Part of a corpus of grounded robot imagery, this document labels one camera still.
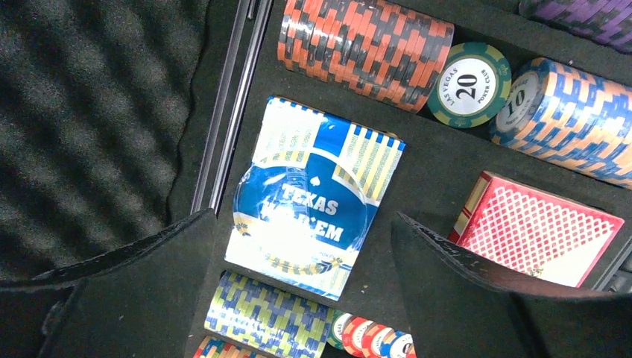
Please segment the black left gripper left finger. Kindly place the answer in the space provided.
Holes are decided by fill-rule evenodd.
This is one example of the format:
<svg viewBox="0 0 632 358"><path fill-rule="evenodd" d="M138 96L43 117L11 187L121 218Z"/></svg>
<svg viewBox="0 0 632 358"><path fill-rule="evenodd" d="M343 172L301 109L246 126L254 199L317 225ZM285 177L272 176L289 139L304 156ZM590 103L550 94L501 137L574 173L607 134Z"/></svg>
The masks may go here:
<svg viewBox="0 0 632 358"><path fill-rule="evenodd" d="M3 357L182 357L213 212L30 280L1 283Z"/></svg>

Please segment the black poker chip case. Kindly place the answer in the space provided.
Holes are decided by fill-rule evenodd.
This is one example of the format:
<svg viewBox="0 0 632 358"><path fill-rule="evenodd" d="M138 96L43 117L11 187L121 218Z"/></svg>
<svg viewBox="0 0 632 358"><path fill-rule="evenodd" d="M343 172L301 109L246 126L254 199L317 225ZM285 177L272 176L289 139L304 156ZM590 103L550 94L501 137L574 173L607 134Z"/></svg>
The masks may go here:
<svg viewBox="0 0 632 358"><path fill-rule="evenodd" d="M242 1L1 3L1 283L120 249L192 216L218 82ZM407 145L337 306L411 332L391 246L404 214L447 234L484 170L625 220L587 281L601 289L631 249L631 192L285 70L276 1L225 195L248 168L270 95L391 132ZM189 356L228 263L224 205L186 341Z"/></svg>

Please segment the red card deck box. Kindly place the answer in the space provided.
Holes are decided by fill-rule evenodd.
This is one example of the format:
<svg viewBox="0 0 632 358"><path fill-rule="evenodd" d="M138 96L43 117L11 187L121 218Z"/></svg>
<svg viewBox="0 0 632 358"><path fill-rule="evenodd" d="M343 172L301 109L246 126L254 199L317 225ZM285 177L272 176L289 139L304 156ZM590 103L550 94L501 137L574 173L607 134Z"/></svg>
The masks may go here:
<svg viewBox="0 0 632 358"><path fill-rule="evenodd" d="M624 219L483 171L448 236L514 271L579 287Z"/></svg>

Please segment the grey chip stack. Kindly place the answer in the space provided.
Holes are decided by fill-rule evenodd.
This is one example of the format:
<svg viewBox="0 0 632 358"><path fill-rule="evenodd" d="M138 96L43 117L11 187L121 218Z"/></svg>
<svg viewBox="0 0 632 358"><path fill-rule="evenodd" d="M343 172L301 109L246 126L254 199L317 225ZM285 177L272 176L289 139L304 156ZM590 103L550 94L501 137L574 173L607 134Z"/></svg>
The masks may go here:
<svg viewBox="0 0 632 358"><path fill-rule="evenodd" d="M521 67L492 142L631 187L631 88L544 57Z"/></svg>

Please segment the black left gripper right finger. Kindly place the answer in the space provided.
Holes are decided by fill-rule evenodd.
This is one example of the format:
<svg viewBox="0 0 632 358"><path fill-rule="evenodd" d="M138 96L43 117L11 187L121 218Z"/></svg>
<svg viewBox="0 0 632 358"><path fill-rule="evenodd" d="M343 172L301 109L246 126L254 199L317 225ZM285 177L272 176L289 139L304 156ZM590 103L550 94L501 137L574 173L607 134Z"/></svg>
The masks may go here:
<svg viewBox="0 0 632 358"><path fill-rule="evenodd" d="M391 246L419 357L629 357L631 296L505 268L404 214Z"/></svg>

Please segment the blue white card deck box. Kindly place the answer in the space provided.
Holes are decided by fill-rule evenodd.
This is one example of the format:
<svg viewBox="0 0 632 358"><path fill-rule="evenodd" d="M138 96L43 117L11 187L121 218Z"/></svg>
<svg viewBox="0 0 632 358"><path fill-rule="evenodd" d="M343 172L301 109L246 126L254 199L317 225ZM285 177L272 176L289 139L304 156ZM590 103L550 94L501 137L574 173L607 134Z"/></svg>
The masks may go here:
<svg viewBox="0 0 632 358"><path fill-rule="evenodd" d="M404 150L397 136L270 97L226 260L338 300Z"/></svg>

